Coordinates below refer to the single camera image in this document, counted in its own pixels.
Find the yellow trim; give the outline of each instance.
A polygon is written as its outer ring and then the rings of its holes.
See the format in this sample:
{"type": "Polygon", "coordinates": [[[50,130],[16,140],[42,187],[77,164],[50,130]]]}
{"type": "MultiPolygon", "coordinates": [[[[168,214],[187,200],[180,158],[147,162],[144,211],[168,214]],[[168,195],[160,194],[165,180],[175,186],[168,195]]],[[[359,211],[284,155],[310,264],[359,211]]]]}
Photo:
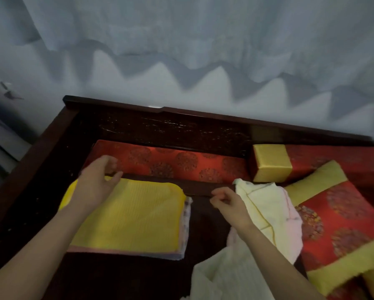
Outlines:
{"type": "Polygon", "coordinates": [[[347,181],[344,171],[336,161],[319,167],[313,174],[285,187],[291,202],[298,206],[322,191],[347,181]]]}
{"type": "Polygon", "coordinates": [[[374,240],[317,270],[308,272],[309,281],[324,296],[346,281],[364,274],[366,284],[374,297],[374,240]]]}
{"type": "Polygon", "coordinates": [[[293,170],[283,144],[255,144],[258,171],[254,182],[284,182],[293,170]]]}

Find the right hand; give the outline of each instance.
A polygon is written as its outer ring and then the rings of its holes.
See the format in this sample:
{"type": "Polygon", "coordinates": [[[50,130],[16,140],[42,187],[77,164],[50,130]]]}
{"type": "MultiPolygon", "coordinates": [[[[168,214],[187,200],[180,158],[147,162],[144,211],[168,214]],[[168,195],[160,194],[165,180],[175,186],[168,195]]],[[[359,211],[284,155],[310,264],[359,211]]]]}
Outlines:
{"type": "Polygon", "coordinates": [[[255,227],[245,203],[239,195],[232,191],[229,187],[220,187],[212,191],[214,195],[210,202],[213,207],[217,208],[227,222],[234,227],[239,234],[245,230],[255,227]]]}

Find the wooden bed frame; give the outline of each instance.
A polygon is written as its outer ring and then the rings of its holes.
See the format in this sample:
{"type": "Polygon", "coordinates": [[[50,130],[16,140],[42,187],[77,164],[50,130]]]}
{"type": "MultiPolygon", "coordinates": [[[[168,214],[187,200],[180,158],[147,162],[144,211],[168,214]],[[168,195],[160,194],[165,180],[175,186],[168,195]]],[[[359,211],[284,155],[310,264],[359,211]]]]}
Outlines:
{"type": "MultiPolygon", "coordinates": [[[[65,107],[0,187],[0,267],[54,216],[98,139],[246,159],[252,145],[260,143],[374,146],[366,136],[227,115],[75,96],[65,96],[63,101],[65,107]]],[[[44,299],[188,295],[192,267],[225,246],[230,227],[210,206],[214,184],[171,181],[194,199],[184,260],[67,253],[44,299]]],[[[300,259],[295,266],[305,274],[300,259]]]]}

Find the left hand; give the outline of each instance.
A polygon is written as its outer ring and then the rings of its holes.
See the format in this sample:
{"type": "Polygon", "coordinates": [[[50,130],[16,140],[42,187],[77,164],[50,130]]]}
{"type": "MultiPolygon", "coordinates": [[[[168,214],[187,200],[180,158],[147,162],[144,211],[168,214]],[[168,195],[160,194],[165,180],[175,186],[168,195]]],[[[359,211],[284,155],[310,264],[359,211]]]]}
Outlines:
{"type": "Polygon", "coordinates": [[[115,172],[116,165],[115,157],[102,156],[87,166],[81,172],[69,206],[77,211],[86,212],[87,215],[95,210],[106,200],[123,175],[123,172],[119,171],[111,180],[105,180],[105,174],[115,172]]]}

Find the cream towel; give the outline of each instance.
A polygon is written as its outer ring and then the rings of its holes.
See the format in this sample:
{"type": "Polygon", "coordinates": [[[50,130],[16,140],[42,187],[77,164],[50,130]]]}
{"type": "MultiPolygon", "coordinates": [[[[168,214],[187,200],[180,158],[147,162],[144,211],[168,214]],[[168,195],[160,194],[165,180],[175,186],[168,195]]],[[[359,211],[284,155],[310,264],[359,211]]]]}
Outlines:
{"type": "Polygon", "coordinates": [[[252,222],[293,264],[302,250],[302,220],[288,193],[274,183],[253,184],[236,179],[236,193],[240,195],[252,222]]]}
{"type": "MultiPolygon", "coordinates": [[[[241,179],[234,184],[255,225],[294,263],[302,249],[302,220],[284,189],[274,183],[255,185],[241,179]]],[[[274,298],[249,248],[237,236],[235,242],[194,267],[190,299],[274,298]]]]}

